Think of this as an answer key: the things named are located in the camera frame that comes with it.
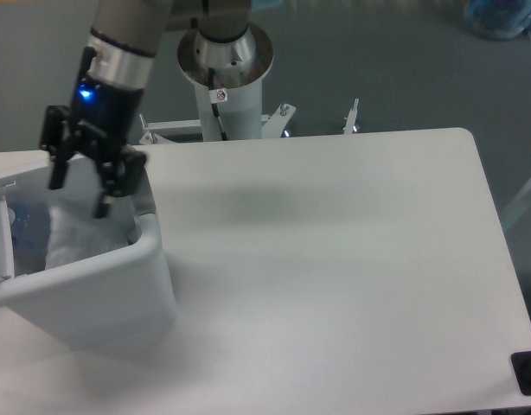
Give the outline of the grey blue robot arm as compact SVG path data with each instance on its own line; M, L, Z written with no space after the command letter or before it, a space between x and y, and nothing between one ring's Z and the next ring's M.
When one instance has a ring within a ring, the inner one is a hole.
M40 147L52 166L49 188L62 188L70 159L81 154L99 176L96 218L136 192L147 158L127 135L168 31L183 33L177 60L195 89L203 139L262 138L262 82L273 47L249 16L274 7L273 1L100 2L70 103L45 111Z

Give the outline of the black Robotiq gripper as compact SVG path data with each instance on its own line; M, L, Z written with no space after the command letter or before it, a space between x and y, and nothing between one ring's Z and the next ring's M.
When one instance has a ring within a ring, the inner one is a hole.
M76 152L90 157L101 185L95 219L105 218L112 204L133 195L142 181L147 155L126 144L143 95L142 89L125 90L83 75L74 88L71 112L65 105L45 111L40 149L49 155L48 188L64 186Z

